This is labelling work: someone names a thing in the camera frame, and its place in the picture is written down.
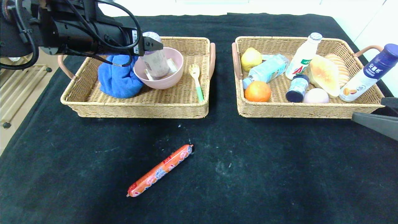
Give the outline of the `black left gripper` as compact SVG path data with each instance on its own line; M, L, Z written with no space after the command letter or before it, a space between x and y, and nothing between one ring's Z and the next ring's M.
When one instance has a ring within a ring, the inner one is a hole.
M152 37L142 36L135 21L96 21L98 55L142 56L144 52L163 49L163 44Z

